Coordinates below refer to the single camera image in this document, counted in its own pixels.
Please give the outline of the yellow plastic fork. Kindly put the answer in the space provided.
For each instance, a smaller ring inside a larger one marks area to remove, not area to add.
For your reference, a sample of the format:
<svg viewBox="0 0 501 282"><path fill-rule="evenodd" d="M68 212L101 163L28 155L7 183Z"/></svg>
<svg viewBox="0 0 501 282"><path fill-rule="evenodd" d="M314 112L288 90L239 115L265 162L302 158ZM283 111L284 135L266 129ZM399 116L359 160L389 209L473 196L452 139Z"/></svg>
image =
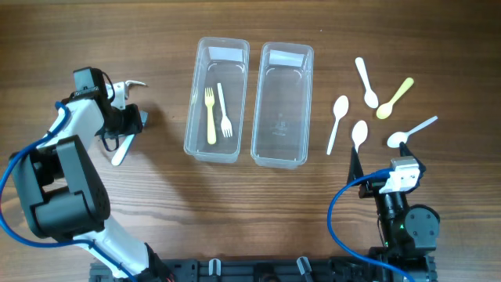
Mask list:
<svg viewBox="0 0 501 282"><path fill-rule="evenodd" d="M210 87L204 90L204 102L207 108L207 143L214 145L217 141L213 115L214 92Z"/></svg>

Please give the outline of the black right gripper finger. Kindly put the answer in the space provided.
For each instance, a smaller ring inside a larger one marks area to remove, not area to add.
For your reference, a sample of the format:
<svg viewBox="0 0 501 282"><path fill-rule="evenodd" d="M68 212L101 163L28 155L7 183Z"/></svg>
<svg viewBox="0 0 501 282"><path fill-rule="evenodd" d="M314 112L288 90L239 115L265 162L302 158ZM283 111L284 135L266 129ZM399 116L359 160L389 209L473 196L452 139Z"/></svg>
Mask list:
<svg viewBox="0 0 501 282"><path fill-rule="evenodd" d="M406 146L404 142L400 142L398 145L399 153L401 157L414 157L416 156L411 152L411 150Z"/></svg>
<svg viewBox="0 0 501 282"><path fill-rule="evenodd" d="M351 148L351 160L348 171L348 179L347 184L353 182L356 179L359 179L364 176L364 172L362 170L362 165L359 160L359 154L355 147Z"/></svg>

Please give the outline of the white plastic spoon long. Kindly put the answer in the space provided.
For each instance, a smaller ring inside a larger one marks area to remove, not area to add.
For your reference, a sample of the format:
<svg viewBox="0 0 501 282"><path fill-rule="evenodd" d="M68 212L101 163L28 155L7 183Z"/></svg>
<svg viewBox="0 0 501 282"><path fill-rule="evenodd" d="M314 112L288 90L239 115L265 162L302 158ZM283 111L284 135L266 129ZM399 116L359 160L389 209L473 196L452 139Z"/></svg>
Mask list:
<svg viewBox="0 0 501 282"><path fill-rule="evenodd" d="M349 108L349 101L347 96L340 96L333 105L334 124L330 134L328 146L326 149L327 155L331 155L332 153L340 120L347 114L348 108Z"/></svg>

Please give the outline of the white plastic fork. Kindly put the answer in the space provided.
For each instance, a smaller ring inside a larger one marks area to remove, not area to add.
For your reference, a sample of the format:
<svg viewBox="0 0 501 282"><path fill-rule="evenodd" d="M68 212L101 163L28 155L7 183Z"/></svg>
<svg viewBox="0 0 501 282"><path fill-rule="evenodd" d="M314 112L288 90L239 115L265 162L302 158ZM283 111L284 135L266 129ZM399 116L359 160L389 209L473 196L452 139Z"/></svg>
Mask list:
<svg viewBox="0 0 501 282"><path fill-rule="evenodd" d="M218 97L219 97L219 102L220 102L220 107L222 111L222 121L221 121L221 130L222 134L225 138L232 137L232 124L231 121L228 118L228 115L226 113L226 108L225 108L225 97L224 97L224 92L222 89L222 84L219 82L217 84L217 89L218 89Z"/></svg>
<svg viewBox="0 0 501 282"><path fill-rule="evenodd" d="M141 117L141 121L142 121L142 126L145 126L147 119L148 119L148 113L143 111L143 110L141 110L139 113L140 113L140 117ZM111 159L111 164L113 166L118 166L123 162L123 160L125 159L135 137L136 137L136 134L131 134L131 135L128 135L125 137L124 141L118 147L115 155Z"/></svg>

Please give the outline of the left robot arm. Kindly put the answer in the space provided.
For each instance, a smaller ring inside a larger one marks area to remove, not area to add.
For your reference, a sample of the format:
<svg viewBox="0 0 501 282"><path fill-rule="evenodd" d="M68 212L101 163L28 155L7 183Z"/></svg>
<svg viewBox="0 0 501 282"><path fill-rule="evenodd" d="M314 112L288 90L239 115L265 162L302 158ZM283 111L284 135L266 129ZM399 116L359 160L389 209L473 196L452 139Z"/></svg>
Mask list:
<svg viewBox="0 0 501 282"><path fill-rule="evenodd" d="M135 239L111 216L110 199L88 148L95 137L118 141L143 129L135 104L125 105L98 68L73 72L75 90L55 107L58 117L46 134L11 155L1 178L13 179L31 232L38 241L1 227L14 240L34 248L78 246L123 281L174 281L173 272L153 249Z"/></svg>

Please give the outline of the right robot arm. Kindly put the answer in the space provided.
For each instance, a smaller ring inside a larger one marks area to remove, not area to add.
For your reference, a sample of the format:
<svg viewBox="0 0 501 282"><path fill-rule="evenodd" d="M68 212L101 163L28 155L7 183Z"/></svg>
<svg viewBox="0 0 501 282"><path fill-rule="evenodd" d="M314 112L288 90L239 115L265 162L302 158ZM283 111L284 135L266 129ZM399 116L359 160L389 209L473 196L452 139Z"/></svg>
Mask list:
<svg viewBox="0 0 501 282"><path fill-rule="evenodd" d="M386 176L359 184L359 197L373 198L377 206L381 247L372 247L368 257L407 272L415 281L436 281L437 266L429 254L436 250L440 216L432 208L410 206L408 192L381 193Z"/></svg>

